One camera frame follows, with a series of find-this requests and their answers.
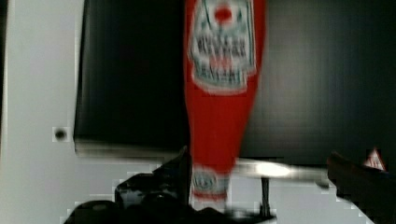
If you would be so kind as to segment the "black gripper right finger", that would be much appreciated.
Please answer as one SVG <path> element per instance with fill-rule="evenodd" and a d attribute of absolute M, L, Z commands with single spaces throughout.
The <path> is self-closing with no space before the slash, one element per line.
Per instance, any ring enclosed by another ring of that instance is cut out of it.
<path fill-rule="evenodd" d="M 374 224 L 395 224 L 395 175 L 354 163 L 335 152 L 327 164 L 338 198 L 353 203 Z"/>

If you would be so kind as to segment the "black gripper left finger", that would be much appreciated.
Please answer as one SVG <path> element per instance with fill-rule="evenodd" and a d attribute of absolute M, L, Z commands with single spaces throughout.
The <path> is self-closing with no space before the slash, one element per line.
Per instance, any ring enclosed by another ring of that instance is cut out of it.
<path fill-rule="evenodd" d="M 182 204 L 189 203 L 191 186 L 191 155 L 183 147 L 172 160 L 151 173 L 133 175 L 117 185 L 115 202 L 121 208 L 141 204 L 154 193 L 164 193 Z"/>

